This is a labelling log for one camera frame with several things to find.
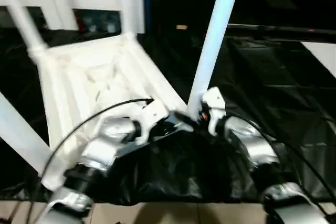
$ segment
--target black cable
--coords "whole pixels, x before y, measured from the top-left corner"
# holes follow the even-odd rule
[[[210,108],[210,109],[215,109],[215,110],[223,110],[223,111],[228,111],[225,110],[223,108]],[[260,133],[260,135],[268,142],[271,143],[272,141],[269,139],[269,137],[261,130],[257,127],[256,123],[254,123],[253,121],[245,118],[244,116],[237,114],[233,111],[228,111],[230,112],[233,116],[236,116],[237,118],[240,118],[242,120],[244,120],[245,122],[255,126],[256,130]],[[326,191],[328,192],[328,194],[330,195],[330,198],[332,200],[332,203],[336,206],[336,197],[334,195],[334,193],[332,192],[332,189],[329,187],[329,185],[327,184],[327,182],[323,179],[323,177],[318,173],[318,171],[310,164],[310,162],[297,150],[295,149],[291,144],[289,144],[288,142],[285,141],[280,141],[280,143],[282,143],[284,146],[288,147],[289,149],[291,149],[294,154],[296,154],[308,167],[309,169],[314,173],[314,175],[316,176],[316,178],[322,183],[322,185],[325,187]],[[300,185],[301,189],[303,189],[303,191],[307,192],[307,190],[304,189],[304,187],[302,185]],[[315,204],[315,202],[317,202],[311,195],[307,194],[307,197]],[[322,206],[317,203],[315,204],[319,207],[319,209],[321,210],[321,212],[323,214],[325,214],[326,216],[328,215],[326,213],[326,211],[322,208]]]
[[[44,176],[46,175],[46,171],[48,170],[48,167],[51,163],[51,161],[53,160],[54,156],[56,155],[56,153],[58,152],[58,150],[63,146],[63,144],[65,143],[65,141],[67,139],[69,139],[69,137],[71,137],[75,131],[77,131],[79,128],[81,128],[84,124],[86,124],[87,122],[91,121],[92,119],[96,118],[97,116],[101,115],[102,113],[108,111],[108,110],[111,110],[111,109],[114,109],[116,107],[119,107],[121,105],[125,105],[125,104],[128,104],[128,103],[133,103],[133,102],[146,102],[146,103],[150,103],[152,102],[153,99],[133,99],[133,100],[129,100],[129,101],[124,101],[124,102],[120,102],[120,103],[117,103],[115,105],[112,105],[112,106],[109,106],[107,107],[106,109],[103,109],[95,114],[93,114],[92,116],[88,117],[86,120],[84,120],[83,122],[81,122],[80,124],[78,124],[60,143],[59,145],[56,147],[56,149],[54,150],[54,152],[51,154],[50,158],[48,159],[47,163],[46,163],[46,166],[42,172],[42,175],[41,175],[41,179],[40,181],[37,182],[37,186],[36,186],[36,189],[35,189],[35,192],[33,193],[33,196],[31,198],[31,204],[29,206],[29,210],[28,210],[28,214],[27,214],[27,218],[26,218],[26,224],[29,224],[30,223],[30,217],[32,215],[32,212],[33,212],[33,207],[34,207],[34,203],[35,203],[35,200],[37,198],[37,195],[39,193],[39,191],[41,190],[41,185],[42,185],[42,179],[44,178]]]

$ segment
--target metal bracket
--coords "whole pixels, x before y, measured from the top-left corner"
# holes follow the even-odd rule
[[[225,101],[218,87],[213,87],[206,91],[202,96],[202,102],[210,108],[210,121],[208,130],[212,136],[217,136],[216,126],[220,119],[225,115]]]

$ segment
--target white pole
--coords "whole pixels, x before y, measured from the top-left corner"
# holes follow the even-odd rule
[[[7,0],[8,11],[19,29],[25,44],[29,49],[39,49],[45,44],[38,33],[27,9],[22,7],[19,0]]]
[[[130,4],[129,0],[120,0],[121,4],[121,31],[123,34],[133,32],[131,26],[131,16],[130,16]]]
[[[1,93],[0,137],[39,174],[42,173],[51,149]],[[62,183],[66,164],[56,157],[49,169],[42,182],[50,190],[55,190]]]
[[[234,2],[235,0],[216,0],[215,2],[188,101],[187,112],[194,119],[198,115],[201,96],[208,89]]]

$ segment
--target floor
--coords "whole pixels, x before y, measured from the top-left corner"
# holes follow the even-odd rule
[[[15,207],[15,201],[0,202],[0,217],[8,217]],[[44,204],[37,204],[33,217]],[[13,224],[25,223],[29,203],[21,204]],[[323,204],[328,213],[336,210],[331,204]],[[96,204],[93,214],[86,224],[261,224],[265,214],[259,204],[185,204],[185,203],[150,203],[132,207],[110,204]]]

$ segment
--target black plastic sheet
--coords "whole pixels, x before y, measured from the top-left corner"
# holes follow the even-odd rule
[[[107,35],[43,32],[51,46],[103,36]],[[191,44],[183,36],[138,39],[187,101],[202,42]],[[0,91],[46,140],[37,70],[16,31],[0,31],[0,52]],[[27,85],[31,88],[23,92]],[[301,43],[227,38],[211,79],[213,86],[220,88],[229,110],[255,120],[269,134],[290,141],[336,189],[336,82]],[[36,173],[4,141],[0,144],[0,198],[28,199]],[[312,172],[293,154],[291,157],[305,188],[320,201],[329,200]],[[186,132],[175,133],[119,159],[93,193],[97,201],[118,205],[147,201],[258,201],[234,150],[223,141]],[[43,199],[46,196],[41,194],[40,200]]]

